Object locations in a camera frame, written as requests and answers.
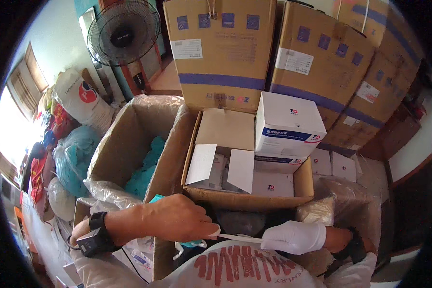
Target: bundle of fabric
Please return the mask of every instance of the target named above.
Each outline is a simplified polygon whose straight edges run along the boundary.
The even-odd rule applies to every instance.
[[[59,140],[53,151],[56,174],[63,187],[75,197],[85,197],[88,189],[83,184],[94,151],[101,140],[98,133],[88,126],[80,126],[67,138]]]
[[[144,200],[147,187],[149,186],[150,179],[155,172],[158,159],[163,152],[164,146],[165,141],[163,141],[160,136],[154,138],[150,144],[150,151],[142,162],[142,167],[139,170],[136,170],[127,182],[125,186],[126,192],[138,196],[141,201]]]

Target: blue stripe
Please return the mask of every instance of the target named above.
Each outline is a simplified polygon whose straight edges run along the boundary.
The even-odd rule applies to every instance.
[[[355,154],[357,151],[352,150],[352,149],[347,149],[347,148],[343,148],[343,147],[337,147],[328,143],[324,143],[323,141],[320,142],[320,144],[318,144],[317,148],[319,149],[323,149],[323,150],[328,150],[328,151],[334,151],[336,153],[339,153],[343,156],[346,157],[351,157],[353,154]]]
[[[179,74],[179,81],[181,84],[219,85],[255,90],[263,90],[265,83],[264,79],[248,78],[242,76],[191,73]]]
[[[327,108],[337,113],[341,113],[345,107],[344,104],[341,104],[338,101],[334,101],[318,94],[314,94],[289,86],[272,83],[270,86],[270,92],[311,100],[314,101],[315,104],[317,104],[318,106]]]
[[[365,15],[366,6],[355,4],[354,7],[352,8],[352,11],[357,14]],[[373,9],[368,9],[368,18],[373,19],[377,23],[386,26],[387,30],[389,30],[393,34],[393,36],[398,40],[400,45],[403,47],[403,49],[406,50],[409,57],[415,62],[415,64],[419,64],[420,59],[416,55],[416,52],[411,48],[409,42],[403,37],[403,34],[400,31],[398,31],[397,28],[395,28],[395,26],[390,20],[387,19],[386,15],[383,15]]]
[[[370,124],[371,126],[379,128],[379,129],[381,129],[382,126],[384,126],[383,122],[376,120],[373,117],[370,117],[366,114],[363,114],[362,112],[355,110],[354,108],[351,108],[351,107],[347,107],[346,110],[344,111],[344,113],[347,116],[350,116],[350,117],[353,117],[353,118],[358,119],[360,121],[363,121],[367,124]]]
[[[311,136],[311,134],[297,132],[297,131],[278,130],[278,129],[270,129],[265,127],[263,129],[263,135],[268,137],[286,138],[286,139],[293,139],[299,141],[306,141]]]

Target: white wall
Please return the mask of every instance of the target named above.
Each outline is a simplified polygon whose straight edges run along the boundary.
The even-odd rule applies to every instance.
[[[12,69],[24,57],[29,41],[50,86],[59,72],[71,66],[77,71],[87,68],[99,93],[106,94],[83,40],[74,1],[50,0],[43,7],[20,43],[12,61]]]
[[[424,90],[422,93],[426,95],[423,105],[427,115],[420,120],[421,129],[389,159],[394,182],[414,170],[432,153],[432,92]]]

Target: white paper card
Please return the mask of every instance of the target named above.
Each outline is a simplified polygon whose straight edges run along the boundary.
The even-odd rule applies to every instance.
[[[308,75],[313,60],[314,56],[312,55],[280,48],[277,54],[276,67]]]
[[[202,181],[210,177],[213,166],[216,144],[197,144],[193,150],[187,172],[186,185]]]
[[[365,99],[369,103],[374,103],[376,98],[378,98],[379,90],[371,86],[367,82],[363,81],[362,85],[357,91],[357,96]]]
[[[254,151],[232,149],[227,182],[251,194],[253,168]]]
[[[170,41],[174,59],[202,59],[201,39]]]
[[[355,123],[357,123],[357,124],[360,123],[360,121],[353,118],[353,117],[347,116],[342,123],[349,125],[349,126],[352,126]]]

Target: black cable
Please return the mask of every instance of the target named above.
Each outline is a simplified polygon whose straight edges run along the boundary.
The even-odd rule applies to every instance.
[[[70,245],[70,237],[72,237],[72,235],[69,235],[69,237],[67,238],[67,246],[69,246],[70,249],[74,249],[74,250],[81,250],[80,248],[74,247],[72,245]]]
[[[134,270],[136,271],[136,273],[138,274],[139,277],[141,277],[142,280],[144,280],[144,282],[146,282],[147,284],[149,284],[149,282],[147,282],[142,276],[141,274],[139,274],[138,270],[136,269],[136,266],[134,266],[134,264],[132,263],[131,259],[128,257],[128,254],[125,252],[125,250],[123,250],[123,247],[121,248],[121,250],[123,251],[123,253],[125,253],[125,256],[128,258],[128,260],[131,263],[131,266],[134,268]]]

